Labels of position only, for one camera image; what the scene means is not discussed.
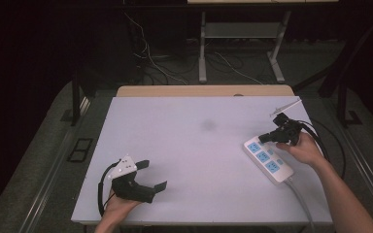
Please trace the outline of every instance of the black cable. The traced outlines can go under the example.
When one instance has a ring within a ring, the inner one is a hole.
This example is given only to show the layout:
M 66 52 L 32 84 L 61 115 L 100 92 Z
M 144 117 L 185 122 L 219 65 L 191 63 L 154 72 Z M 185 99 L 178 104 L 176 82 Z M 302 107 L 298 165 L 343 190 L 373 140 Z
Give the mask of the black cable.
M 230 67 L 230 68 L 232 68 L 232 69 L 238 70 L 238 69 L 243 68 L 244 65 L 245 65 L 245 64 L 244 64 L 244 61 L 243 61 L 240 57 L 238 57 L 237 55 L 230 55 L 230 54 L 224 54 L 224 55 L 222 55 L 222 54 L 220 54 L 219 52 L 215 52 L 215 55 L 216 55 L 217 57 L 220 57 L 220 58 L 221 58 L 221 61 L 223 61 L 223 63 L 225 62 L 225 60 L 226 60 L 227 57 L 235 58 L 236 60 L 238 60 L 239 63 L 240 63 L 240 65 L 239 65 L 239 66 L 234 66 L 234 65 L 231 64 L 230 60 L 228 59 L 228 63 L 229 63 L 229 64 L 227 64 L 227 65 L 228 65 L 228 67 Z
M 328 162 L 330 162 L 329 157 L 328 157 L 328 153 L 327 153 L 326 148 L 325 148 L 324 144 L 322 143 L 320 137 L 311 129 L 311 128 L 314 129 L 314 127 L 311 124 L 309 124 L 308 122 L 305 122 L 303 120 L 294 120 L 294 119 L 290 119 L 290 120 L 293 121 L 293 122 L 296 122 L 296 123 L 300 124 L 301 127 L 303 129 L 305 129 L 305 131 L 307 131 L 307 133 L 309 133 L 311 135 L 311 137 L 313 137 L 313 139 L 317 142 L 318 146 L 321 148 L 323 157 Z
M 104 180 L 105 180 L 105 177 L 107 176 L 109 170 L 111 170 L 111 168 L 113 167 L 116 167 L 118 164 L 120 163 L 120 160 L 116 163 L 113 163 L 111 164 L 104 172 L 104 174 L 102 175 L 102 178 L 101 178 L 101 181 L 99 182 L 98 184 L 98 210 L 99 210 L 99 214 L 101 216 L 104 215 L 104 203 L 102 201 L 102 196 L 103 196 L 103 191 L 104 191 Z
M 241 69 L 242 67 L 244 67 L 244 62 L 240 59 L 240 58 L 238 58 L 238 57 L 236 57 L 237 58 L 237 60 L 241 63 L 239 66 L 233 66 L 232 64 L 231 65 L 228 65 L 227 63 L 225 63 L 225 61 L 224 60 L 221 60 L 221 61 L 219 61 L 219 60 L 215 60 L 214 58 L 212 58 L 211 57 L 211 55 L 212 54 L 207 54 L 206 56 L 205 56 L 205 58 L 206 58 L 206 60 L 207 61 L 213 61 L 213 62 L 216 62 L 216 63 L 218 63 L 220 66 L 224 66 L 224 67 L 227 67 L 228 68 L 228 71 L 223 71 L 223 70 L 221 70 L 221 69 L 219 69 L 219 68 L 216 68 L 215 66 L 214 66 L 214 64 L 212 64 L 211 62 L 208 62 L 215 70 L 217 70 L 217 71 L 220 71 L 220 72 L 223 72 L 223 73 L 226 73 L 226 74 L 229 74 L 229 73 L 234 73 L 234 71 L 233 71 L 233 69 L 235 69 L 235 70 L 238 70 L 238 69 Z M 215 53 L 215 56 L 217 57 L 217 58 L 221 58 L 221 56 L 219 56 L 218 54 L 216 54 Z
M 189 84 L 189 80 L 187 78 L 185 78 L 184 76 L 182 76 L 182 75 L 179 75 L 179 74 L 167 74 L 167 73 L 165 73 L 161 68 L 159 68 L 159 66 L 157 66 L 153 62 L 153 60 L 151 60 L 151 63 L 149 63 L 147 65 L 153 65 L 153 66 L 149 66 L 149 68 L 152 68 L 152 69 L 155 69 L 155 70 L 159 71 L 160 73 L 162 73 L 165 76 L 166 79 L 170 78 L 172 80 L 181 82 L 181 83 L 186 84 L 186 85 Z
M 345 172 L 346 172 L 346 169 L 347 169 L 347 158 L 346 158 L 346 155 L 345 155 L 344 148 L 342 147 L 341 141 L 337 138 L 337 136 L 335 136 L 335 134 L 333 132 L 331 132 L 331 130 L 329 130 L 328 127 L 323 125 L 323 123 L 321 123 L 321 122 L 319 122 L 319 121 L 317 121 L 316 119 L 313 119 L 313 118 L 311 118 L 311 120 L 314 121 L 315 123 L 319 124 L 322 128 L 324 128 L 337 142 L 337 144 L 338 144 L 338 146 L 341 150 L 342 160 L 343 160 L 343 166 L 342 166 L 342 170 L 341 170 L 341 179 L 344 180 Z
M 144 72 L 144 78 L 142 78 L 142 85 L 145 85 L 145 77 L 149 77 L 151 79 L 151 82 L 152 82 L 152 85 L 155 85 L 154 81 L 153 81 L 153 77 L 151 77 L 150 74 L 147 74 L 146 72 Z
M 153 61 L 155 62 L 155 65 L 159 66 L 162 69 L 165 69 L 168 73 L 172 73 L 171 75 L 180 75 L 180 74 L 186 74 L 186 73 L 189 73 L 189 72 L 193 71 L 196 64 L 198 63 L 198 58 L 194 59 L 194 61 L 192 63 L 192 66 L 190 68 L 187 68 L 184 71 L 172 71 L 172 70 L 168 69 L 167 67 L 156 63 L 156 62 L 164 62 L 164 61 L 156 61 L 156 59 L 154 59 Z
M 263 63 L 262 71 L 260 72 L 259 75 L 256 75 L 256 79 L 259 80 L 259 81 L 261 81 L 261 82 L 264 83 L 264 84 L 277 84 L 278 82 L 276 81 L 275 76 L 264 74 L 264 72 L 265 72 L 265 68 L 266 68 L 267 66 L 268 66 L 268 64 Z
M 304 232 L 305 228 L 306 228 L 306 226 L 302 226 L 302 228 L 298 231 L 298 233 Z
M 162 71 L 160 71 L 158 68 L 156 68 L 155 66 L 146 66 L 150 69 L 154 69 L 155 71 L 157 71 L 158 73 L 147 73 L 144 71 L 145 74 L 149 75 L 151 77 L 151 79 L 163 84 L 163 85 L 169 85 L 169 79 L 168 79 L 168 76 L 165 74 L 165 73 L 162 73 Z M 163 78 L 165 79 L 165 83 L 162 82 L 159 78 L 155 77 L 154 75 L 162 75 Z
M 104 203 L 104 209 L 105 209 L 105 206 L 108 204 L 108 202 L 111 200 L 111 198 L 113 198 L 114 196 L 115 196 L 115 193 L 111 194 L 108 200 Z
M 160 72 L 165 76 L 166 79 L 171 78 L 171 79 L 173 79 L 173 80 L 175 80 L 175 81 L 182 82 L 182 83 L 184 83 L 184 84 L 189 84 L 189 81 L 188 81 L 186 78 L 184 78 L 183 76 L 178 75 L 178 76 L 181 76 L 182 78 L 181 78 L 181 79 L 176 79 L 176 78 L 173 77 L 173 76 L 176 76 L 176 75 L 165 73 L 165 72 L 164 72 L 163 70 L 161 70 L 161 68 L 160 68 L 160 67 L 162 67 L 162 66 L 155 64 L 155 62 L 154 62 L 154 60 L 153 60 L 153 57 L 151 56 L 151 47 L 150 47 L 150 45 L 148 44 L 147 40 L 145 39 L 144 28 L 143 28 L 141 25 L 139 25 L 138 22 L 135 22 L 135 21 L 134 21 L 130 16 L 128 16 L 127 14 L 125 14 L 125 15 L 128 17 L 128 19 L 129 19 L 130 21 L 132 21 L 132 23 L 134 23 L 134 24 L 137 25 L 139 28 L 141 28 L 141 31 L 142 31 L 142 39 L 144 40 L 144 42 L 145 42 L 145 44 L 146 44 L 146 49 L 145 49 L 144 51 L 147 52 L 146 57 L 151 61 L 151 64 L 154 65 L 154 66 L 156 67 L 156 69 L 159 70 L 159 71 L 160 71 Z

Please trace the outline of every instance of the metal bar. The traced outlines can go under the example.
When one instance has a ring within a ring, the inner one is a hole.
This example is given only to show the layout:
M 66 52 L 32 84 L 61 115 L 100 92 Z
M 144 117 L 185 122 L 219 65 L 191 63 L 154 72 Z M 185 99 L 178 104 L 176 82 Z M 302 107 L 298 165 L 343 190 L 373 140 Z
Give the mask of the metal bar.
M 347 128 L 345 112 L 347 110 L 347 85 L 345 82 L 340 82 L 338 85 L 338 100 L 337 100 L 337 118 L 342 126 Z
M 330 100 L 324 101 L 324 105 L 328 109 L 328 112 L 334 112 L 333 107 L 330 103 Z M 343 145 L 346 145 L 350 148 L 353 156 L 353 161 L 356 164 L 357 169 L 361 173 L 366 185 L 368 186 L 368 189 L 370 190 L 372 196 L 373 196 L 373 171 L 369 164 L 367 163 L 364 155 L 362 152 L 359 150 L 356 142 L 354 141 L 353 136 L 351 133 L 348 131 L 348 129 L 344 128 L 339 121 L 336 119 L 335 115 L 330 114 L 330 117 L 334 121 L 335 126 L 338 128 L 339 132 L 343 136 Z
M 280 22 L 208 22 L 205 38 L 276 38 Z
M 355 10 L 362 4 L 342 4 L 346 10 Z M 115 9 L 125 11 L 212 11 L 212 10 L 296 10 L 309 7 L 338 9 L 337 2 L 324 3 L 225 3 L 225 4 L 168 4 L 168 5 L 122 5 L 119 3 L 79 3 L 57 4 L 58 9 Z
M 303 81 L 301 83 L 298 83 L 296 85 L 293 85 L 292 86 L 293 92 L 298 92 L 299 90 L 303 89 L 307 85 L 309 85 L 311 83 L 314 83 L 314 82 L 316 82 L 320 79 L 323 79 L 328 74 L 328 72 L 330 72 L 331 69 L 332 69 L 332 65 L 329 65 L 326 68 L 324 68 L 323 70 L 319 71 L 317 74 L 315 74 L 315 75 L 311 76 L 310 78 L 306 79 L 305 81 Z
M 90 105 L 89 102 L 86 102 L 86 103 L 87 104 L 83 108 L 82 116 L 85 115 Z M 47 204 L 48 198 L 50 197 L 51 191 L 55 185 L 55 181 L 58 176 L 58 171 L 60 169 L 62 161 L 64 161 L 66 156 L 68 155 L 68 149 L 70 148 L 70 145 L 74 141 L 77 131 L 80 128 L 79 125 L 81 125 L 81 123 L 82 121 L 80 120 L 77 124 L 78 127 L 71 127 L 68 130 L 68 132 L 66 132 L 66 135 L 59 148 L 59 151 L 56 154 L 54 162 L 50 170 L 48 171 L 48 174 L 45 177 L 45 180 L 42 183 L 38 193 L 36 194 L 33 200 L 33 203 L 32 203 L 31 208 L 29 209 L 28 215 L 26 216 L 25 220 L 22 223 L 22 226 L 20 227 L 18 231 L 19 233 L 34 232 L 34 228 L 36 224 L 38 223 L 39 217 L 42 211 L 44 210 L 45 205 Z
M 201 39 L 199 45 L 199 82 L 207 82 L 207 68 L 205 64 L 205 12 L 202 12 L 201 18 Z
M 80 116 L 80 85 L 75 71 L 72 79 L 72 126 L 75 126 Z
M 284 14 L 283 21 L 281 22 L 280 27 L 278 28 L 277 41 L 275 42 L 275 47 L 269 56 L 271 60 L 277 59 L 278 51 L 280 50 L 281 43 L 283 42 L 284 35 L 286 34 L 289 17 L 290 17 L 290 11 Z

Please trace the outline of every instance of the gray floor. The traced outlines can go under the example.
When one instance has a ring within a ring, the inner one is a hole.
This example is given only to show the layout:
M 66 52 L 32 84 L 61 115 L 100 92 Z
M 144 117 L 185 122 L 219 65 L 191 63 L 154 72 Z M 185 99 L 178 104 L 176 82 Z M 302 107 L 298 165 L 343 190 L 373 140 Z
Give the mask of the gray floor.
M 165 51 L 153 51 L 155 63 L 165 72 L 171 73 L 169 84 L 199 84 L 197 45 L 187 59 L 167 57 Z M 207 54 L 207 84 L 274 84 L 273 73 L 265 53 L 273 44 L 252 41 L 245 45 L 209 44 Z M 336 59 L 343 44 L 339 42 L 317 42 L 283 44 L 278 61 L 286 78 L 286 84 L 295 85 L 308 79 Z M 223 58 L 246 76 L 232 71 Z M 148 69 L 143 84 L 165 83 L 155 69 Z M 334 119 L 335 97 L 321 99 L 317 89 L 321 82 L 312 83 L 298 94 L 302 98 L 309 116 L 328 127 L 341 140 L 347 155 L 346 183 L 373 216 L 373 191 L 371 182 L 359 172 L 356 155 L 362 155 L 373 171 L 373 116 L 352 92 L 348 93 L 348 110 L 355 111 L 362 125 L 351 125 L 342 129 Z M 64 115 L 72 108 L 71 85 L 67 84 L 53 101 L 46 119 L 19 163 L 10 183 L 0 198 L 0 232 L 83 232 L 82 225 L 70 220 L 79 195 L 85 172 L 96 140 L 102 129 L 103 119 L 110 101 L 116 94 L 113 89 L 102 89 L 83 106 L 83 116 L 71 127 Z M 317 131 L 327 147 L 337 171 L 342 169 L 342 156 L 334 138 L 318 123 Z M 79 138 L 94 140 L 84 163 L 71 163 L 66 157 Z M 274 226 L 277 232 L 297 232 L 300 227 Z M 93 226 L 86 230 L 92 232 Z M 320 232 L 333 232 L 330 227 Z

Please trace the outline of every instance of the white power strip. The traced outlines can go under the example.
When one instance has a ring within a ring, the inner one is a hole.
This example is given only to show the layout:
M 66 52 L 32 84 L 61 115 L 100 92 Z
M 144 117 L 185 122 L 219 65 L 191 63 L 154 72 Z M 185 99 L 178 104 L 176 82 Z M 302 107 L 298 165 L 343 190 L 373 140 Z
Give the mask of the white power strip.
M 258 137 L 246 142 L 244 151 L 274 184 L 279 184 L 293 175 L 292 168 L 269 145 L 262 144 Z

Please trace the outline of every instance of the white table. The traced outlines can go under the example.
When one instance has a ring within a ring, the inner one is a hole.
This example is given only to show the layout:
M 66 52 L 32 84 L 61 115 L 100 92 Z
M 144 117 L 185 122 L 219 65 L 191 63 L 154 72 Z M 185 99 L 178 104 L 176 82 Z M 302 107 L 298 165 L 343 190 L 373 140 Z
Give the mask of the white table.
M 198 92 L 202 88 L 217 89 L 196 87 Z M 136 89 L 133 87 L 131 91 L 129 87 L 129 92 L 136 93 Z M 145 94 L 144 88 L 138 89 L 140 95 Z M 155 89 L 155 96 L 165 95 L 168 89 Z M 131 95 L 125 88 L 122 93 L 122 96 Z M 297 99 L 296 96 L 114 98 L 72 220 L 82 224 L 96 224 L 100 220 L 96 204 L 100 178 L 110 164 L 129 154 L 135 162 L 144 159 L 151 162 L 149 168 L 138 172 L 135 181 L 146 186 L 168 181 L 168 185 L 155 195 L 152 204 L 142 204 L 132 211 L 124 224 L 307 224 L 308 219 L 292 191 L 284 183 L 273 185 L 242 150 L 243 143 L 251 137 L 276 128 L 270 117 L 276 108 Z M 290 108 L 286 114 L 310 122 L 302 104 Z M 314 222 L 331 224 L 315 172 L 289 154 L 277 152 L 294 169 L 294 185 L 305 199 Z M 110 184 L 105 181 L 104 200 Z

